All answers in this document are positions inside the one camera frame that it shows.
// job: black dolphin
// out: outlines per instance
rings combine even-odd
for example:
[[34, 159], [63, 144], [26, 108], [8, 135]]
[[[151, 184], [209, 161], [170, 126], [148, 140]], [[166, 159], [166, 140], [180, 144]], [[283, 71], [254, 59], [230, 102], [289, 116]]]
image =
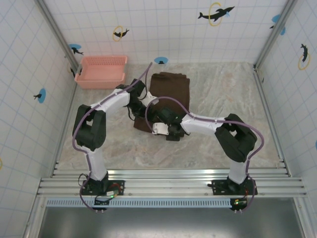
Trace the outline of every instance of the black dolphin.
[[[219, 9], [216, 10], [218, 13], [216, 13], [216, 14], [214, 14], [214, 15], [210, 15], [210, 19], [213, 19], [213, 21], [215, 22], [215, 21], [217, 21], [220, 17], [225, 16], [225, 15], [227, 14], [227, 12], [230, 12], [233, 8], [234, 8], [234, 6], [233, 6], [233, 7], [228, 7], [228, 8], [226, 8], [226, 9], [219, 8]], [[209, 19], [209, 15], [203, 15], [203, 14], [200, 12], [198, 19], [199, 19], [199, 18]]]

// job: metal bar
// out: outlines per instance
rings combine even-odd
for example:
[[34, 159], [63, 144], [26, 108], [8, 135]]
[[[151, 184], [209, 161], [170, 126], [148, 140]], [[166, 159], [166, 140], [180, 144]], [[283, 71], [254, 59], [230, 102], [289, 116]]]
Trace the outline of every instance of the metal bar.
[[295, 197], [294, 202], [305, 237], [315, 237], [313, 226], [311, 224], [304, 199], [300, 197]]
[[[119, 198], [109, 205], [94, 205], [94, 198], [84, 198], [92, 207], [117, 208], [230, 208], [229, 198]], [[48, 198], [47, 207], [85, 207], [78, 197]]]
[[[87, 173], [88, 170], [55, 170], [54, 177], [59, 175], [62, 176], [74, 176], [78, 177], [81, 173]], [[267, 168], [267, 169], [249, 169], [249, 173], [252, 176], [256, 175], [268, 175], [271, 174], [273, 176], [282, 174], [287, 175], [287, 171], [285, 168], [277, 169], [277, 168]], [[229, 169], [210, 169], [210, 170], [169, 170], [169, 169], [159, 169], [159, 170], [108, 170], [109, 176], [114, 178], [117, 177], [131, 177], [134, 178], [161, 178], [161, 177], [174, 177], [177, 178], [186, 178], [187, 176], [191, 176], [194, 178], [201, 178], [203, 176], [228, 176]]]
[[279, 138], [278, 138], [278, 135], [277, 135], [277, 132], [276, 132], [276, 129], [275, 129], [276, 127], [274, 125], [274, 121], [273, 121], [271, 112], [270, 112], [269, 107], [268, 107], [268, 103], [267, 103], [267, 100], [266, 100], [266, 97], [265, 97], [265, 94], [264, 94], [264, 90], [262, 88], [260, 77], [259, 77], [257, 72], [255, 72], [253, 74], [253, 76], [254, 76], [254, 80], [255, 80], [255, 82], [257, 84], [257, 87], [258, 87], [258, 91], [259, 91], [260, 98], [261, 98], [261, 101], [262, 101], [262, 104], [263, 104], [264, 112], [265, 112], [265, 115], [266, 115], [266, 118], [267, 118], [267, 122], [268, 122], [269, 128], [271, 130], [271, 134], [272, 134], [272, 137], [273, 137], [273, 141], [274, 141], [276, 150], [278, 152], [278, 156], [280, 157], [280, 159], [283, 160], [285, 168], [287, 170], [287, 173], [290, 174], [289, 170], [288, 170], [288, 167], [287, 167], [287, 163], [285, 161], [285, 156], [284, 156], [284, 153], [283, 153], [283, 150], [282, 150], [281, 142], [279, 141]]
[[260, 68], [263, 64], [266, 56], [268, 55], [269, 51], [272, 49], [277, 37], [283, 30], [283, 27], [285, 26], [286, 20], [288, 19], [289, 15], [291, 14], [292, 10], [294, 9], [296, 3], [298, 0], [288, 0], [285, 8], [283, 9], [279, 20], [274, 25], [273, 31], [271, 35], [269, 36], [268, 40], [266, 41], [264, 48], [261, 51], [261, 54], [259, 58], [257, 59], [255, 63], [255, 68]]
[[33, 206], [29, 222], [24, 232], [24, 238], [35, 238], [40, 233], [43, 217], [45, 214], [47, 199], [45, 197], [37, 197], [35, 206]]
[[67, 134], [67, 129], [68, 129], [68, 125], [69, 125], [69, 121], [70, 121], [70, 118], [71, 118], [71, 112], [72, 112], [72, 105], [73, 105], [73, 101], [74, 101], [74, 98], [75, 98], [75, 92], [76, 92], [76, 89], [77, 89], [77, 84], [74, 83], [74, 87], [71, 91], [71, 99], [70, 101], [68, 102], [68, 105], [67, 105], [67, 114], [65, 115], [65, 118], [64, 118], [64, 121], [63, 121], [63, 128], [62, 128], [62, 133], [59, 135], [59, 138], [58, 138], [58, 141], [59, 141], [59, 144], [57, 146], [57, 149], [55, 150], [55, 153], [54, 153], [54, 160], [52, 161], [51, 165], [50, 165], [50, 177], [53, 176], [54, 174], [54, 169], [56, 167], [56, 162], [57, 160], [59, 160], [60, 158], [60, 155], [61, 155], [61, 152], [63, 150], [63, 146], [64, 146], [64, 142], [65, 142], [65, 139], [66, 139], [66, 134]]
[[[143, 188], [155, 188], [155, 187], [206, 187], [206, 185], [210, 183], [210, 180], [194, 180], [192, 181], [178, 181], [178, 180], [170, 180], [170, 181], [157, 181], [157, 180], [148, 180], [146, 181], [131, 181], [128, 180], [125, 184], [126, 187], [133, 188], [133, 187], [143, 187]], [[49, 181], [42, 181], [40, 188], [43, 187], [71, 187], [71, 188], [78, 188], [78, 180], [57, 180], [52, 179]], [[264, 180], [260, 179], [257, 180], [257, 187], [261, 186], [269, 186], [269, 187], [303, 187], [302, 181], [300, 179], [297, 180]]]
[[[183, 178], [180, 180], [180, 173], [173, 176], [166, 174], [161, 178], [141, 178], [138, 174], [131, 176], [125, 182], [125, 195], [123, 197], [179, 197], [179, 198], [206, 198], [216, 197], [212, 195], [211, 188], [207, 186], [210, 179], [197, 180], [197, 178]], [[307, 196], [301, 178], [257, 178], [257, 197], [301, 197]], [[78, 196], [79, 185], [76, 178], [44, 178], [41, 181], [39, 196]]]
[[76, 58], [73, 54], [73, 52], [70, 50], [67, 42], [65, 41], [63, 34], [59, 30], [55, 20], [53, 19], [53, 16], [50, 13], [50, 10], [48, 9], [47, 5], [45, 4], [44, 0], [34, 0], [35, 4], [38, 6], [40, 12], [42, 13], [44, 19], [46, 20], [47, 24], [50, 26], [52, 33], [56, 37], [60, 47], [63, 49], [72, 69], [74, 71], [78, 68], [78, 62], [76, 61]]

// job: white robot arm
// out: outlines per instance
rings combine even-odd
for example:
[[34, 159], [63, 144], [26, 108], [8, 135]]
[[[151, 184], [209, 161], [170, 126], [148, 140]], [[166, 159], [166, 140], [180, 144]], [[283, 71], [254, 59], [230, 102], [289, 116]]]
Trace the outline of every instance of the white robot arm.
[[[77, 112], [74, 131], [83, 115], [99, 105], [84, 120], [79, 127], [78, 133], [74, 135], [77, 144], [88, 153], [92, 186], [101, 187], [97, 194], [100, 191], [106, 191], [107, 185], [105, 185], [105, 181], [108, 181], [107, 169], [100, 148], [106, 139], [106, 120], [121, 107], [128, 107], [134, 116], [144, 118], [146, 106], [155, 99], [149, 92], [144, 99], [139, 99], [144, 89], [144, 84], [141, 81], [127, 91], [118, 93], [126, 87], [126, 85], [118, 86], [107, 97], [109, 98], [108, 100], [103, 99], [90, 106], [81, 105]], [[230, 114], [226, 118], [199, 117], [200, 119], [195, 119], [196, 116], [193, 114], [182, 117], [172, 112], [169, 108], [163, 108], [158, 112], [151, 110], [151, 106], [149, 106], [149, 109], [147, 113], [149, 121], [154, 122], [154, 119], [161, 121], [153, 124], [153, 134], [166, 135], [167, 140], [179, 141], [180, 137], [185, 134], [189, 135], [192, 132], [215, 135], [226, 155], [231, 159], [227, 187], [234, 193], [235, 191], [245, 192], [244, 188], [248, 180], [246, 178], [247, 156], [254, 149], [257, 137], [249, 128], [244, 126], [217, 122], [225, 120], [242, 122], [238, 116]], [[215, 122], [203, 121], [201, 118], [212, 119]]]

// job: plastic basket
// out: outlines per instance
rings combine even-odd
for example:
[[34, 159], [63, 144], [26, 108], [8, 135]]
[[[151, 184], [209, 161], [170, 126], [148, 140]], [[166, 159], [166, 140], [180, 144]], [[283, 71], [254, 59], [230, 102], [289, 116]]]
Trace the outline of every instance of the plastic basket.
[[84, 89], [113, 89], [125, 82], [127, 56], [85, 56], [75, 75]]

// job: dark brown cloth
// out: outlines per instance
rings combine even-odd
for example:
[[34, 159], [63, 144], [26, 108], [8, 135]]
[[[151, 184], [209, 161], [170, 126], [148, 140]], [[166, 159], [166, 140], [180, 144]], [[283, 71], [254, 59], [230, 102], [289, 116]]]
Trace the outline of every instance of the dark brown cloth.
[[[189, 78], [184, 74], [167, 72], [155, 73], [152, 75], [149, 91], [156, 97], [167, 96], [175, 98], [183, 104], [186, 109], [189, 109]], [[186, 114], [176, 102], [168, 99], [161, 99], [153, 106], [153, 109], [160, 110], [164, 107], [170, 108], [180, 116]], [[141, 131], [151, 132], [143, 118], [136, 118], [133, 127]]]

